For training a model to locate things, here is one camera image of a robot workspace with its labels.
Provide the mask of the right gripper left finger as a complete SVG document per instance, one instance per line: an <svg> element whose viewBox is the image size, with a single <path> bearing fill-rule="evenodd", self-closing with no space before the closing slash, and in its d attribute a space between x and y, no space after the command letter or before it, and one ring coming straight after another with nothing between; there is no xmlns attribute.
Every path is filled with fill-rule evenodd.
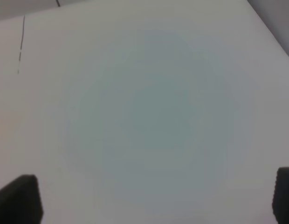
<svg viewBox="0 0 289 224"><path fill-rule="evenodd" d="M40 224L42 218L35 175L21 175L0 189L0 224Z"/></svg>

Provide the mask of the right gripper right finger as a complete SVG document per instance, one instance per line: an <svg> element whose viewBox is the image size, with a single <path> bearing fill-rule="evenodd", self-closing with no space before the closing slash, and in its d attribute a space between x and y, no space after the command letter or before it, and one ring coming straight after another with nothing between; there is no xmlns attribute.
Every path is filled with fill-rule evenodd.
<svg viewBox="0 0 289 224"><path fill-rule="evenodd" d="M289 167L278 168L272 210L278 224L289 224Z"/></svg>

